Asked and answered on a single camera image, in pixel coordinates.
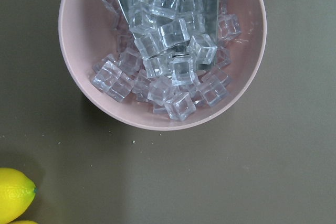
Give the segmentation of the pink bowl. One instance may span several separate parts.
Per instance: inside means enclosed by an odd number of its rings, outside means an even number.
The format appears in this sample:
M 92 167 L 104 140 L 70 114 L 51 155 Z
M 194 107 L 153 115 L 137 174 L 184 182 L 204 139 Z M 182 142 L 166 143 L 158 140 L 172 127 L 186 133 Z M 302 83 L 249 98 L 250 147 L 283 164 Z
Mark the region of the pink bowl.
M 194 127 L 228 110 L 247 90 L 260 66 L 267 37 L 263 0 L 228 0 L 229 13 L 236 14 L 241 34 L 228 43 L 232 58 L 225 72 L 232 77 L 229 95 L 215 106 L 198 108 L 184 121 L 152 112 L 152 106 L 137 102 L 134 95 L 119 103 L 91 84 L 92 65 L 117 48 L 117 34 L 109 24 L 113 17 L 101 0 L 61 0 L 58 29 L 67 68 L 84 95 L 116 120 L 148 130 L 173 131 Z

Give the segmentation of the yellow lemon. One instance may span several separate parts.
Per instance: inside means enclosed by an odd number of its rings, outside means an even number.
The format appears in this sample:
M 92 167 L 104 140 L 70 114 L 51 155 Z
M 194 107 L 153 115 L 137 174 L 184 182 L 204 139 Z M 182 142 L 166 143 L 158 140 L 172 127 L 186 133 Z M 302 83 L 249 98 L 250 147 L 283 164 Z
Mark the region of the yellow lemon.
M 16 220 L 9 222 L 8 224 L 38 224 L 38 223 L 32 220 Z
M 36 196 L 37 187 L 23 172 L 1 167 L 1 223 L 22 215 Z

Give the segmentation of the metal ice scoop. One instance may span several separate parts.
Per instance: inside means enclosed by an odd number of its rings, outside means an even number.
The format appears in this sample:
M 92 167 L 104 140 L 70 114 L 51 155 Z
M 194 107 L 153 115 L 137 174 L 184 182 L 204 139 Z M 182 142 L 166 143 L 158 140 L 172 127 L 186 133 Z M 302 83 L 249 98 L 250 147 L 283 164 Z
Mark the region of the metal ice scoop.
M 213 42 L 217 43 L 218 0 L 180 0 L 174 19 L 153 15 L 150 11 L 153 0 L 118 1 L 142 60 L 167 52 L 173 56 L 192 57 L 186 51 L 190 40 L 167 48 L 161 39 L 159 27 L 178 18 L 185 19 L 190 39 L 196 34 L 209 34 Z M 214 59 L 210 65 L 196 64 L 194 59 L 193 64 L 196 70 L 208 70 L 213 66 Z

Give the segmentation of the clear plastic ice cube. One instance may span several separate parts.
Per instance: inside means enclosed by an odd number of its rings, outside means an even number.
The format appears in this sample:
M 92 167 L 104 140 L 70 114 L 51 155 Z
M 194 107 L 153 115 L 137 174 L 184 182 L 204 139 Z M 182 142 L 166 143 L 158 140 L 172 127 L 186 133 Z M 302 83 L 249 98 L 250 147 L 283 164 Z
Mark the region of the clear plastic ice cube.
M 164 103 L 164 107 L 172 120 L 184 121 L 196 111 L 188 92 L 180 92 Z
M 196 64 L 210 65 L 216 56 L 217 45 L 209 34 L 196 34 L 191 37 L 186 51 Z
M 174 19 L 180 0 L 153 0 L 150 11 L 153 15 Z
M 220 14 L 218 17 L 218 37 L 222 40 L 232 40 L 241 34 L 241 28 L 236 14 Z
M 159 27 L 159 33 L 165 47 L 170 48 L 190 40 L 184 18 L 178 18 Z
M 193 59 L 191 57 L 175 57 L 170 62 L 172 84 L 174 86 L 192 84 L 195 79 Z
M 107 60 L 101 69 L 92 78 L 91 83 L 102 92 L 107 92 L 119 79 L 122 71 L 110 60 Z

